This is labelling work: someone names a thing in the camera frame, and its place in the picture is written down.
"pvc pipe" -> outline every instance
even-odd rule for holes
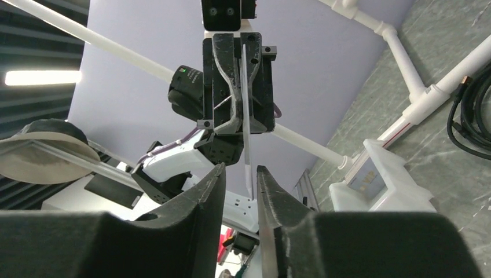
[[[110,52],[122,60],[154,75],[167,83],[172,81],[174,71],[84,27],[83,25],[36,3],[33,0],[3,0],[45,22],[65,31],[91,45]]]
[[[358,0],[343,0],[343,7],[352,8],[355,7],[358,3]]]
[[[402,116],[397,119],[395,123],[393,123],[384,133],[382,133],[377,140],[384,141],[383,147],[387,148],[412,126],[413,125]]]
[[[276,124],[272,133],[306,152],[310,152],[311,154],[322,158],[327,162],[333,163],[339,169],[343,169],[346,166],[347,169],[349,169],[353,165],[353,160],[346,155],[342,156],[282,125]]]
[[[363,24],[364,26],[372,29],[375,33],[378,35],[382,35],[382,32],[386,29],[391,27],[391,25],[384,23],[381,20],[374,19],[373,17],[369,16],[368,14],[358,10],[357,13],[353,17],[354,20],[357,22]]]
[[[445,103],[457,88],[462,78],[474,74],[491,60],[491,35],[479,44],[457,66],[445,75],[436,85],[431,85],[417,101],[402,112],[399,118],[378,139],[386,146],[406,133],[413,125],[418,125]]]
[[[445,75],[437,84],[437,88],[450,94],[453,92],[464,76],[474,74],[491,60],[491,36],[487,37],[467,57]]]
[[[414,103],[421,95],[423,95],[426,87],[417,73],[417,70],[408,56],[408,52],[399,40],[395,28],[387,28],[383,31],[382,37],[389,45],[390,50],[395,58],[395,62],[399,66],[402,77],[409,89],[409,99]]]

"white pole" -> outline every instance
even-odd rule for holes
[[[83,25],[36,3],[33,0],[3,0],[45,22],[65,31],[91,45],[106,50],[124,61],[154,75],[167,83],[172,81],[174,71],[146,58],[90,29]]]
[[[413,103],[424,93],[426,87],[424,86],[421,77],[417,73],[411,58],[409,58],[406,49],[399,40],[397,31],[394,28],[387,28],[383,31],[382,36],[389,45],[395,62],[399,66],[402,77],[404,78],[404,81],[409,89],[409,99]]]
[[[353,160],[346,155],[340,155],[282,125],[276,124],[272,133],[286,142],[336,165],[339,169],[345,167],[349,169],[353,165]]]
[[[437,84],[437,88],[450,94],[462,81],[464,76],[474,74],[491,60],[491,36],[487,37],[457,66],[446,74]]]

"ceiling light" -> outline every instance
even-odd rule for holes
[[[7,86],[32,86],[77,83],[80,71],[9,71],[5,76]]]

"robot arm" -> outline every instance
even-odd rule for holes
[[[243,148],[238,139],[241,137],[221,137],[208,130],[199,130],[163,152],[159,150],[165,146],[153,148],[131,175],[154,202],[163,204],[199,181],[190,174],[192,171],[210,169],[222,162],[227,166],[237,163]],[[256,200],[226,191],[224,225],[259,238],[257,215]]]

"purple wire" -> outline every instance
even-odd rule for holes
[[[181,141],[181,144],[183,144],[183,143],[185,143],[185,142],[189,141],[189,139],[191,139],[191,137],[193,137],[193,135],[195,135],[197,131],[198,131],[198,128],[197,128],[197,127],[195,127],[195,128],[194,128],[194,129],[193,129],[193,130],[192,130],[190,133],[188,133],[188,135],[186,135],[186,136],[185,136],[183,139],[181,139],[181,140],[180,140],[180,141]],[[157,150],[155,150],[155,151],[150,151],[150,152],[148,152],[146,155],[142,156],[142,157],[141,157],[141,158],[138,160],[137,164],[142,163],[142,162],[143,162],[145,159],[147,159],[147,158],[149,158],[149,157],[151,157],[151,156],[155,156],[155,155],[158,155],[158,154],[160,154],[160,153],[166,152],[166,151],[168,151],[168,150],[170,150],[170,149],[173,149],[173,148],[175,148],[175,147],[177,147],[177,146],[179,146],[179,145],[181,145],[181,144],[178,144],[178,143],[175,141],[175,142],[169,143],[169,144],[167,144],[167,145],[165,145],[165,146],[163,146],[163,147],[161,147],[161,148],[159,148],[159,149],[157,149]]]
[[[281,113],[281,110],[276,106],[276,103],[273,103],[273,109],[275,118],[281,118],[281,116],[283,116],[283,113]]]
[[[281,118],[281,116],[283,116],[283,113],[281,113],[281,110],[278,108],[278,106],[276,106],[275,103],[273,103],[273,109],[274,109],[274,117],[275,118]],[[181,139],[181,144],[189,141],[189,139],[191,139],[191,137],[193,137],[197,132],[198,132],[198,128],[195,127],[190,133],[188,133],[188,135],[186,135],[183,139]],[[174,141],[174,142],[169,143],[169,144],[167,144],[167,145],[165,145],[165,146],[163,146],[163,147],[161,147],[155,151],[150,151],[147,154],[145,154],[144,156],[140,157],[137,164],[142,163],[145,159],[147,159],[151,156],[155,156],[155,155],[158,155],[160,153],[166,152],[166,151],[173,149],[179,145],[180,144],[178,144],[176,141]]]

